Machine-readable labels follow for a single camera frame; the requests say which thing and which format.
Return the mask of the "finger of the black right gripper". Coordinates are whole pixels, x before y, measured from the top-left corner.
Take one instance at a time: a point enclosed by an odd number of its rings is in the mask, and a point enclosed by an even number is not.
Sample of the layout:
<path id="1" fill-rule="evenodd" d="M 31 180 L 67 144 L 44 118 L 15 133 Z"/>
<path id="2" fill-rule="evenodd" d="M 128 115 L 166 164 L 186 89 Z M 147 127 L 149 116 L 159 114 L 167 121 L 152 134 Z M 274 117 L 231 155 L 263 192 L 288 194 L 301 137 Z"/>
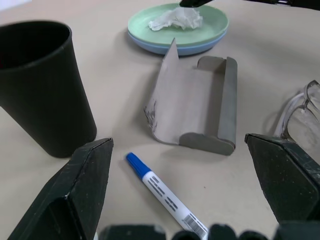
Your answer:
<path id="1" fill-rule="evenodd" d="M 181 0 L 179 6 L 182 8 L 198 8 L 213 0 Z"/>

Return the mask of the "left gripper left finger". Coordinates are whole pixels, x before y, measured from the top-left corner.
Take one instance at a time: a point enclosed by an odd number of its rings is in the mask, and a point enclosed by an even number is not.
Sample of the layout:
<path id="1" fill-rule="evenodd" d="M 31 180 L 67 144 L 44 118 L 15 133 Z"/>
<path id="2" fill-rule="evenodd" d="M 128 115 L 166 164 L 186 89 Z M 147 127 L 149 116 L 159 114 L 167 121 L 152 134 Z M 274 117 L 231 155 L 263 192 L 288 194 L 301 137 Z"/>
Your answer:
<path id="1" fill-rule="evenodd" d="M 93 240 L 105 201 L 114 141 L 79 147 L 43 186 L 7 240 Z"/>

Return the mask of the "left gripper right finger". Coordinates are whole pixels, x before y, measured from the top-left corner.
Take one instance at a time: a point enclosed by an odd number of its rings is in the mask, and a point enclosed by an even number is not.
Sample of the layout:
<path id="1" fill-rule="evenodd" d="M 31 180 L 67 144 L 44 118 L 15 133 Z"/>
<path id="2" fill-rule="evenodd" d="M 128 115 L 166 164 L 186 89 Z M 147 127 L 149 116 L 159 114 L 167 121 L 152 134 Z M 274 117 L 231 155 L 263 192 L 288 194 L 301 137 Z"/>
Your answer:
<path id="1" fill-rule="evenodd" d="M 248 133 L 244 141 L 276 220 L 320 222 L 320 165 L 286 139 Z"/>

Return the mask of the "white tissue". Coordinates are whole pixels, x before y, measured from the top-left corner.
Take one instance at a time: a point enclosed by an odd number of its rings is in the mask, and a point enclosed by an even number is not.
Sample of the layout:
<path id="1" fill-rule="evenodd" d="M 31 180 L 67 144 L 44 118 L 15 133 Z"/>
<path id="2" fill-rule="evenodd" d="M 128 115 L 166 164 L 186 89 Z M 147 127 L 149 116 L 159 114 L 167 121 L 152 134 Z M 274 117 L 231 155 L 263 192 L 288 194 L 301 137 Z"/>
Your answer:
<path id="1" fill-rule="evenodd" d="M 194 8 L 177 7 L 167 10 L 148 23 L 148 27 L 156 32 L 163 28 L 176 27 L 185 29 L 197 29 L 203 24 L 203 17 Z"/>

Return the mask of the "black plastic cup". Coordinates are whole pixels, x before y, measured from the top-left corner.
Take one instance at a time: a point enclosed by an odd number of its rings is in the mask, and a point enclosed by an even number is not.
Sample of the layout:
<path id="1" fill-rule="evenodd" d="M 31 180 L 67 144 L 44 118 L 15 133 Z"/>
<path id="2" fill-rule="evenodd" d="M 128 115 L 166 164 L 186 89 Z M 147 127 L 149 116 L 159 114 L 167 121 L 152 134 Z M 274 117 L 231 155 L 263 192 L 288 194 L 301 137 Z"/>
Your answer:
<path id="1" fill-rule="evenodd" d="M 69 26 L 47 20 L 0 26 L 0 107 L 53 157 L 70 157 L 95 139 Z"/>

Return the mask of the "grey open glasses case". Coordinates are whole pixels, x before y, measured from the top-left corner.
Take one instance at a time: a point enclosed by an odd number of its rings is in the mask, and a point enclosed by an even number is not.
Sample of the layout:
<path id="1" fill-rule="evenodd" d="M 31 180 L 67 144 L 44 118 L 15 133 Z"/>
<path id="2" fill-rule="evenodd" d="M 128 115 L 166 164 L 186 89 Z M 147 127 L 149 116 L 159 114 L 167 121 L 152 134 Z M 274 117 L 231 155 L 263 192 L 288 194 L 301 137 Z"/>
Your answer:
<path id="1" fill-rule="evenodd" d="M 172 41 L 144 107 L 160 143 L 224 156 L 236 148 L 238 64 L 231 57 L 201 57 L 182 65 Z"/>

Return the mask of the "green plate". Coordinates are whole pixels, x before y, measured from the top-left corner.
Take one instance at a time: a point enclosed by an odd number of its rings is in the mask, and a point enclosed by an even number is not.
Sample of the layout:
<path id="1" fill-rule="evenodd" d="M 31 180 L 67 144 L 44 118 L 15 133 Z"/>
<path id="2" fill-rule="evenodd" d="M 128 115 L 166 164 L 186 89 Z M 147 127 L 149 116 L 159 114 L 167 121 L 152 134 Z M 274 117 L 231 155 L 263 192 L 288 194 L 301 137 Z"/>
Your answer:
<path id="1" fill-rule="evenodd" d="M 196 29 L 170 26 L 153 31 L 149 28 L 150 21 L 177 6 L 176 3 L 167 3 L 139 11 L 129 19 L 128 32 L 136 39 L 148 44 L 169 46 L 175 39 L 179 47 L 186 47 L 216 40 L 228 29 L 227 15 L 220 9 L 209 5 L 203 5 L 196 9 L 202 16 L 202 26 Z"/>

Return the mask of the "blue plate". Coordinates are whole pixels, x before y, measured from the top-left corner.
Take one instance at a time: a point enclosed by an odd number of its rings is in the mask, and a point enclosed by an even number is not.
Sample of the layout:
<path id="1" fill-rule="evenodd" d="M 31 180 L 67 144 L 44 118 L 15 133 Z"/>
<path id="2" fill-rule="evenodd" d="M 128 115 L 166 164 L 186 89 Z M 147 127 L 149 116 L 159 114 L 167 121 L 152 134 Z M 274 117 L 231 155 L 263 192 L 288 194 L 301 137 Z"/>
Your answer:
<path id="1" fill-rule="evenodd" d="M 197 55 L 197 54 L 201 54 L 204 53 L 210 49 L 212 49 L 227 33 L 227 30 L 222 33 L 217 39 L 206 42 L 206 43 L 202 43 L 202 44 L 196 44 L 196 45 L 192 45 L 192 46 L 177 46 L 177 53 L 179 56 L 191 56 L 191 55 Z M 139 40 L 136 37 L 134 37 L 133 35 L 131 35 L 130 32 L 128 32 L 128 36 L 131 38 L 131 40 L 138 45 L 139 47 L 141 47 L 142 49 L 154 53 L 154 54 L 158 54 L 158 55 L 165 55 L 167 53 L 167 51 L 169 50 L 171 44 L 169 45 L 158 45 L 158 44 L 154 44 L 154 43 L 147 43 L 145 41 Z"/>

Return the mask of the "blue capped white marker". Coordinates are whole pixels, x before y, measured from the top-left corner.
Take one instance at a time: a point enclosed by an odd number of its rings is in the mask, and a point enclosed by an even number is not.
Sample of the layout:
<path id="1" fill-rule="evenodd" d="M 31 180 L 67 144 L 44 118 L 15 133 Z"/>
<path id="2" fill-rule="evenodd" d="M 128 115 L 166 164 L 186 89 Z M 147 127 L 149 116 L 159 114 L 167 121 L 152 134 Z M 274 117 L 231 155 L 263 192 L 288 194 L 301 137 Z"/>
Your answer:
<path id="1" fill-rule="evenodd" d="M 161 179 L 134 153 L 126 155 L 128 164 L 137 177 L 153 193 L 180 226 L 194 232 L 201 240 L 208 240 L 208 228 L 177 198 Z"/>

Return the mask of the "dark object at edge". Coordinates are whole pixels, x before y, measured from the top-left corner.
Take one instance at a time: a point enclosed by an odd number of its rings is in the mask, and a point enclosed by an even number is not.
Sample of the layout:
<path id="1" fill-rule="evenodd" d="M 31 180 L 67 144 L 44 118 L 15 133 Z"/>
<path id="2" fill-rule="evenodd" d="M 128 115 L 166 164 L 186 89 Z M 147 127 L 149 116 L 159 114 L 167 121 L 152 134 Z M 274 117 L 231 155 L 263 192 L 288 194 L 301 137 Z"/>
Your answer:
<path id="1" fill-rule="evenodd" d="M 270 2 L 320 11 L 320 0 L 270 0 Z"/>

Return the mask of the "clear frame glasses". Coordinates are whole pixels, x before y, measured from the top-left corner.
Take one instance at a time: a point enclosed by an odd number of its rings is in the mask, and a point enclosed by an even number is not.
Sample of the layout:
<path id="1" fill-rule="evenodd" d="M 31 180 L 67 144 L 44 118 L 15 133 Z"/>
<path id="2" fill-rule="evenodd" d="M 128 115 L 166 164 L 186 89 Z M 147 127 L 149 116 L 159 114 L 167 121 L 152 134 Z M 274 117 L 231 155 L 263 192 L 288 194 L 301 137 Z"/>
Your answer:
<path id="1" fill-rule="evenodd" d="M 274 131 L 305 150 L 320 147 L 320 83 L 309 82 L 284 107 Z"/>

